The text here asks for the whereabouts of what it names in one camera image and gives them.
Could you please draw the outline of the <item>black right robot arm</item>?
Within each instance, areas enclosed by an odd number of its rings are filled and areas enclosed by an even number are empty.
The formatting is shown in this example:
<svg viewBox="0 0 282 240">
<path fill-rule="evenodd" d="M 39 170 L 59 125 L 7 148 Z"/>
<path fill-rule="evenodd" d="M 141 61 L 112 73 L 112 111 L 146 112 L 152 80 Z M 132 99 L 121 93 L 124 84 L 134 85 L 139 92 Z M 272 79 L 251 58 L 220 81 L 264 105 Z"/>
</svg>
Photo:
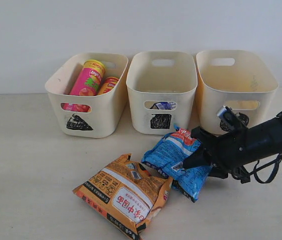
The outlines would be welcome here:
<svg viewBox="0 0 282 240">
<path fill-rule="evenodd" d="M 183 161 L 183 168 L 210 166 L 212 177 L 232 175 L 245 184 L 254 176 L 261 184 L 271 183 L 282 161 L 282 112 L 252 128 L 227 106 L 221 107 L 217 116 L 229 132 L 215 136 L 202 127 L 192 129 L 191 137 L 201 144 Z"/>
</svg>

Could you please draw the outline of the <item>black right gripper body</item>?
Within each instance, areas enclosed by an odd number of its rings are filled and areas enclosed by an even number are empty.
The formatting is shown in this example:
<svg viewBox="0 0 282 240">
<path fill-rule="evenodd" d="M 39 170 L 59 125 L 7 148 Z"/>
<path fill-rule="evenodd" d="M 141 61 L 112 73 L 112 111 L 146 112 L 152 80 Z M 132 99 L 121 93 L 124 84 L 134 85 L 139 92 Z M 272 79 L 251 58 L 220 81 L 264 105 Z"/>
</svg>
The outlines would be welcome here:
<svg viewBox="0 0 282 240">
<path fill-rule="evenodd" d="M 233 130 L 221 136 L 211 136 L 208 140 L 208 163 L 213 165 L 210 177 L 226 179 L 250 179 L 251 174 L 244 165 L 252 163 L 252 131 Z"/>
</svg>

